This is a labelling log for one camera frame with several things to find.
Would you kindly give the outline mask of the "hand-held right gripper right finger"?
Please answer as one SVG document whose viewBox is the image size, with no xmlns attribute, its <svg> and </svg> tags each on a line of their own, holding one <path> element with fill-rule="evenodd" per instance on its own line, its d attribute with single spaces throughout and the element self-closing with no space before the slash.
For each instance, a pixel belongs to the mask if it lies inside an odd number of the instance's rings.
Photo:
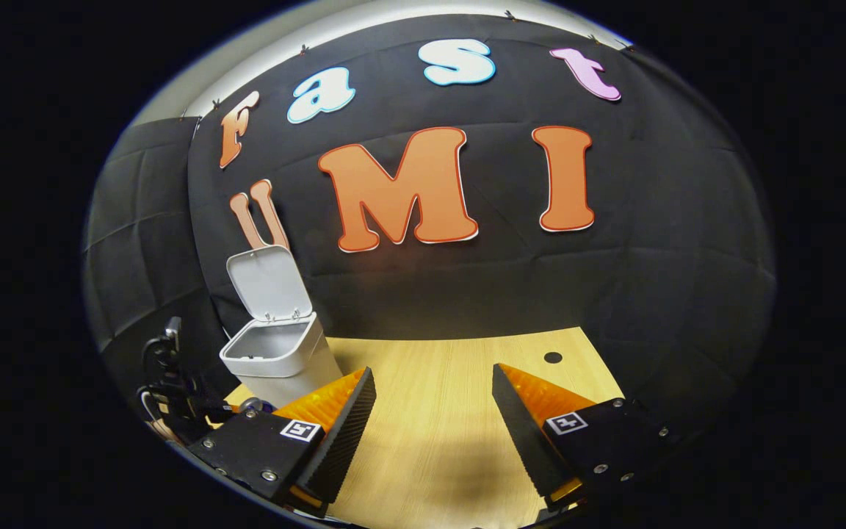
<svg viewBox="0 0 846 529">
<path fill-rule="evenodd" d="M 638 400 L 597 403 L 507 364 L 493 366 L 491 394 L 528 478 L 551 509 L 630 488 L 681 443 L 678 430 Z"/>
</svg>

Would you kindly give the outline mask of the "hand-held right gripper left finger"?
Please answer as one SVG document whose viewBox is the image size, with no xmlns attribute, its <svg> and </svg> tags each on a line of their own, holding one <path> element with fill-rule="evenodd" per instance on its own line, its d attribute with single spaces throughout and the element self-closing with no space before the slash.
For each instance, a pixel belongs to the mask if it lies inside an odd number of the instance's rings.
<svg viewBox="0 0 846 529">
<path fill-rule="evenodd" d="M 319 517 L 338 499 L 376 395 L 365 367 L 275 411 L 238 409 L 188 451 L 256 496 Z"/>
</svg>

